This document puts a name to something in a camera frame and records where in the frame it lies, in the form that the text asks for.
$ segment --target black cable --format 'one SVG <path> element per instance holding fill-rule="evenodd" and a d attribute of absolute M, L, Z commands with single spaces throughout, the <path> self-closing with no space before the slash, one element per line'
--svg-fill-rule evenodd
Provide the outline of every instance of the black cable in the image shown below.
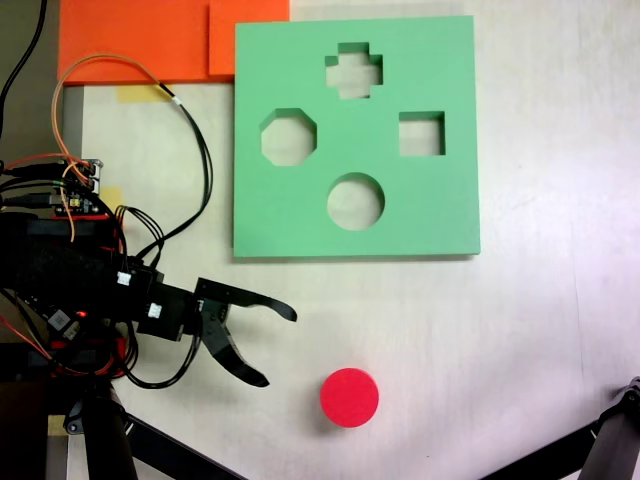
<path fill-rule="evenodd" d="M 40 15 L 38 17 L 38 24 L 36 25 L 36 31 L 33 34 L 31 43 L 29 44 L 29 46 L 27 47 L 27 50 L 22 55 L 22 58 L 20 59 L 18 64 L 15 66 L 15 68 L 9 75 L 9 78 L 7 78 L 7 81 L 5 82 L 4 87 L 2 87 L 2 92 L 0 93 L 0 140 L 2 140 L 2 130 L 4 127 L 4 103 L 5 103 L 5 100 L 7 99 L 7 94 L 9 93 L 9 89 L 11 88 L 11 84 L 20 73 L 20 70 L 22 70 L 22 67 L 24 67 L 24 65 L 27 63 L 27 60 L 29 60 L 29 57 L 31 56 L 31 53 L 33 52 L 33 50 L 36 48 L 38 40 L 40 39 L 40 34 L 42 33 L 42 28 L 44 27 L 44 19 L 46 17 L 46 13 L 47 13 L 47 0 L 42 0 L 42 2 L 40 3 Z"/>
<path fill-rule="evenodd" d="M 194 334 L 193 334 L 193 338 L 191 340 L 191 345 L 189 347 L 189 351 L 187 352 L 187 357 L 185 358 L 184 363 L 182 364 L 180 369 L 176 372 L 176 374 L 173 377 L 171 377 L 169 380 L 166 380 L 164 382 L 150 383 L 150 382 L 146 382 L 144 380 L 140 380 L 138 377 L 136 377 L 132 373 L 133 367 L 127 366 L 126 362 L 120 362 L 120 368 L 122 368 L 124 370 L 125 375 L 131 381 L 131 383 L 133 383 L 134 385 L 136 385 L 137 387 L 140 387 L 140 388 L 145 388 L 145 389 L 148 389 L 148 390 L 159 390 L 161 388 L 168 388 L 168 387 L 171 387 L 172 385 L 175 385 L 176 383 L 178 383 L 178 381 L 187 372 L 187 370 L 191 366 L 191 363 L 193 362 L 194 358 L 196 357 L 196 354 L 198 353 L 198 349 L 200 348 L 200 343 L 202 341 L 202 322 L 197 322 L 197 325 L 198 325 L 197 331 L 194 332 Z M 137 357 L 138 357 L 138 342 L 137 342 L 137 340 L 135 338 L 135 331 L 133 330 L 133 323 L 132 322 L 127 322 L 127 328 L 129 329 L 129 341 L 135 342 L 135 347 L 134 347 L 135 360 L 137 361 Z"/>
<path fill-rule="evenodd" d="M 175 94 L 164 84 L 160 84 L 160 88 L 162 88 L 171 98 L 175 97 Z M 161 242 L 165 242 L 172 237 L 175 237 L 179 233 L 185 231 L 193 222 L 195 222 L 198 217 L 204 212 L 207 207 L 209 200 L 211 199 L 211 195 L 213 193 L 213 162 L 211 161 L 211 153 L 209 152 L 209 147 L 207 146 L 207 142 L 202 135 L 202 131 L 198 124 L 193 119 L 189 111 L 182 104 L 178 104 L 182 113 L 185 115 L 189 125 L 191 126 L 193 133 L 196 137 L 196 142 L 198 143 L 198 148 L 200 150 L 200 156 L 202 159 L 202 169 L 204 172 L 204 189 L 202 195 L 202 202 L 200 207 L 196 211 L 194 215 L 188 218 L 185 222 L 183 222 L 178 227 L 171 230 L 166 235 L 163 235 L 161 239 L 155 240 L 153 243 L 147 245 L 145 248 L 140 250 L 140 252 L 136 255 L 138 260 L 142 260 L 153 248 L 157 247 Z"/>

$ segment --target circular hole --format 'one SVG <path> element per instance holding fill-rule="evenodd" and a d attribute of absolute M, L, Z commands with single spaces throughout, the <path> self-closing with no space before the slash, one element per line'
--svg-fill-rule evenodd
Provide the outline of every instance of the circular hole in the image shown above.
<path fill-rule="evenodd" d="M 343 175 L 331 188 L 327 210 L 331 220 L 345 230 L 364 230 L 382 215 L 384 193 L 369 175 Z"/>

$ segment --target square hole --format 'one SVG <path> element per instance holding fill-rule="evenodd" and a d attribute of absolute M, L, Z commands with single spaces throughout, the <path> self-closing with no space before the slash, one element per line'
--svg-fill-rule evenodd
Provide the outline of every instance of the square hole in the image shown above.
<path fill-rule="evenodd" d="M 400 155 L 430 157 L 445 155 L 444 112 L 401 112 Z"/>

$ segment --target orange foam board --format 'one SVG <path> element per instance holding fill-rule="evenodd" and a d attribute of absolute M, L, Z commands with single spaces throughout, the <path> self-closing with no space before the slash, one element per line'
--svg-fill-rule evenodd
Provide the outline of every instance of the orange foam board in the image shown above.
<path fill-rule="evenodd" d="M 288 18 L 288 0 L 61 0 L 58 76 L 84 56 L 115 53 L 165 83 L 233 81 L 235 24 Z M 142 83 L 150 80 L 117 61 L 83 65 L 65 82 Z"/>
<path fill-rule="evenodd" d="M 209 17 L 209 76 L 232 82 L 236 24 L 287 22 L 289 0 L 211 0 Z"/>
<path fill-rule="evenodd" d="M 164 82 L 208 77 L 209 0 L 61 0 L 58 75 L 94 53 L 126 55 Z M 67 84 L 149 83 L 116 61 L 84 65 Z"/>

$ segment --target black tripod leg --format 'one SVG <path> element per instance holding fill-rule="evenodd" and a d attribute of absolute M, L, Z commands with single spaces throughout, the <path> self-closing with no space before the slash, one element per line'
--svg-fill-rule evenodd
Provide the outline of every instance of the black tripod leg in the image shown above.
<path fill-rule="evenodd" d="M 82 426 L 91 480 L 138 480 L 121 411 L 112 401 L 85 400 Z"/>
<path fill-rule="evenodd" d="M 625 412 L 609 417 L 596 438 L 578 480 L 626 480 L 640 452 L 640 430 Z"/>
<path fill-rule="evenodd" d="M 129 422 L 133 456 L 174 480 L 246 480 L 132 415 Z"/>
<path fill-rule="evenodd" d="M 484 477 L 483 480 L 513 480 L 515 478 L 559 480 L 571 475 L 584 465 L 595 441 L 592 432 L 597 431 L 598 422 L 593 422 Z"/>

